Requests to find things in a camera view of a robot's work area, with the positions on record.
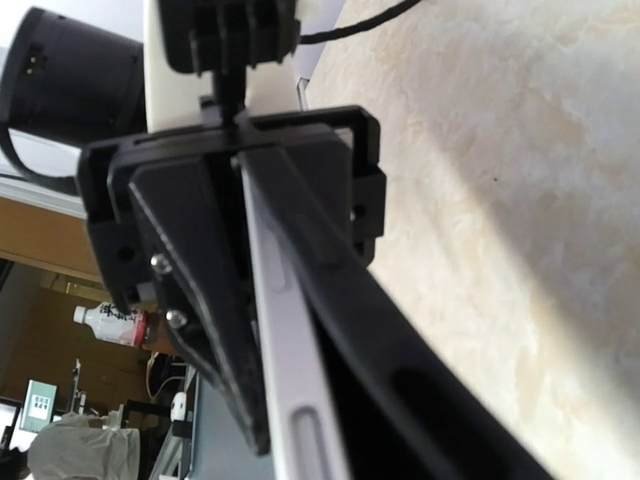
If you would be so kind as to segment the black smartphone teal edge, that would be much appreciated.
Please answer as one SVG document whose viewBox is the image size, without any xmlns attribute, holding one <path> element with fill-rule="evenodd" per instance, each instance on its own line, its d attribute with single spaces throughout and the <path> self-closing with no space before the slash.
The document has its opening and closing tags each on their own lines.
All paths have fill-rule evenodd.
<svg viewBox="0 0 640 480">
<path fill-rule="evenodd" d="M 258 185 L 241 169 L 260 351 L 278 479 L 350 479 L 312 316 Z"/>
</svg>

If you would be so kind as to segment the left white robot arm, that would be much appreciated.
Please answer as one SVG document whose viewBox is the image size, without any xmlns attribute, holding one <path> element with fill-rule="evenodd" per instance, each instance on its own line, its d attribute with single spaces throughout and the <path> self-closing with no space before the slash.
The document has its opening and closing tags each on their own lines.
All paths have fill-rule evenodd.
<svg viewBox="0 0 640 480">
<path fill-rule="evenodd" d="M 249 448 L 268 453 L 245 201 L 235 157 L 281 153 L 340 228 L 357 194 L 384 218 L 380 125 L 359 107 L 246 113 L 247 71 L 299 39 L 291 1 L 162 1 L 161 44 L 179 75 L 210 73 L 211 123 L 153 132 L 141 43 L 29 10 L 1 77 L 1 149 L 30 182 L 79 197 L 102 280 L 125 310 L 154 302 L 186 322 L 179 355 L 217 380 Z"/>
</svg>

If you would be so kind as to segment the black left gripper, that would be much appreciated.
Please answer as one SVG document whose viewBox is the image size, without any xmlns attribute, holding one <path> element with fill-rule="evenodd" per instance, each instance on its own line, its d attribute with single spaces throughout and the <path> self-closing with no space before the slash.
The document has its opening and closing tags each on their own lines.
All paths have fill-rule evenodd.
<svg viewBox="0 0 640 480">
<path fill-rule="evenodd" d="M 271 146 L 284 151 L 255 149 Z M 371 264 L 384 234 L 387 178 L 379 167 L 380 124 L 362 107 L 95 142 L 81 155 L 77 183 L 114 303 L 149 301 L 139 288 L 152 281 L 150 257 L 165 256 L 169 273 L 154 275 L 158 299 L 166 313 L 186 319 L 171 325 L 170 339 L 217 386 L 249 450 L 265 455 L 263 369 L 241 284 L 250 278 L 244 196 L 231 166 L 244 150 L 239 165 L 312 305 L 366 310 L 359 258 Z"/>
</svg>

